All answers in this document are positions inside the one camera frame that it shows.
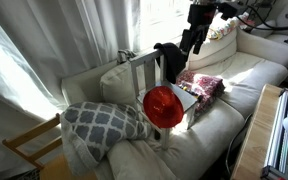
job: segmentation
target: sofa armrest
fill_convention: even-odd
[[[237,51],[288,67],[288,45],[250,35],[238,28]]]

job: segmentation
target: cable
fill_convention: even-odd
[[[275,31],[278,31],[278,30],[280,30],[280,31],[288,30],[288,26],[284,26],[284,27],[274,27],[274,26],[270,26],[269,24],[267,24],[267,23],[262,19],[261,15],[255,10],[254,7],[252,7],[252,6],[247,6],[247,7],[250,8],[250,9],[252,9],[252,10],[255,12],[255,14],[258,16],[258,18],[261,20],[261,22],[262,22],[265,26],[267,26],[267,27],[269,27],[269,28],[272,28],[272,29],[275,30]]]
[[[259,28],[259,27],[255,27],[255,26],[252,26],[252,25],[250,25],[250,24],[248,24],[248,23],[246,23],[244,20],[242,20],[240,17],[238,17],[238,16],[236,16],[237,17],[237,19],[239,19],[242,23],[244,23],[245,25],[247,25],[247,26],[249,26],[249,27],[251,27],[251,28],[254,28],[254,29],[259,29],[259,30],[274,30],[274,31],[284,31],[284,30],[288,30],[288,26],[284,26],[284,27],[274,27],[274,26],[270,26],[269,24],[267,24],[262,18],[261,18],[261,16],[260,16],[260,14],[257,12],[257,10],[254,8],[254,7],[252,7],[252,6],[247,6],[248,8],[250,8],[252,11],[254,11],[255,12],[255,14],[258,16],[258,18],[260,19],[260,21],[265,25],[265,26],[267,26],[267,27],[269,27],[269,28]]]
[[[226,167],[226,171],[227,171],[229,177],[231,177],[231,170],[230,170],[230,167],[229,167],[229,165],[228,165],[228,159],[229,159],[229,156],[230,156],[230,152],[231,152],[232,145],[233,145],[234,141],[236,140],[236,138],[237,138],[237,137],[244,131],[244,129],[248,126],[249,121],[250,121],[250,119],[251,119],[252,116],[253,116],[253,114],[250,114],[250,115],[246,118],[245,123],[244,123],[242,129],[235,135],[235,137],[232,139],[232,141],[231,141],[231,143],[230,143],[230,145],[229,145],[229,147],[228,147],[227,154],[226,154],[226,158],[225,158],[225,167]]]

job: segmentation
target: red object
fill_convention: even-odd
[[[144,112],[159,128],[171,128],[182,121],[184,109],[179,98],[167,86],[157,86],[146,93]]]

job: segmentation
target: gray patterned pillow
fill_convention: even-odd
[[[63,151],[75,175],[96,167],[108,150],[122,139],[144,139],[148,123],[136,120],[133,107],[123,104],[82,102],[60,116]]]

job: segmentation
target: throw pillow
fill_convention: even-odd
[[[64,155],[75,175],[96,167],[103,156],[123,139],[145,139],[151,126],[136,120],[128,105],[82,102],[60,116]]]
[[[159,80],[160,70],[155,62],[156,81]],[[145,88],[144,67],[137,68],[139,89]],[[105,102],[127,104],[135,107],[135,92],[132,79],[131,63],[125,62],[109,70],[101,77],[101,94]]]
[[[220,40],[230,32],[232,32],[236,27],[243,25],[237,17],[229,18],[227,20],[223,20],[221,18],[223,13],[218,13],[213,19],[212,24],[207,32],[207,38],[212,40]],[[243,15],[239,15],[243,21],[247,21],[248,13],[244,13]]]

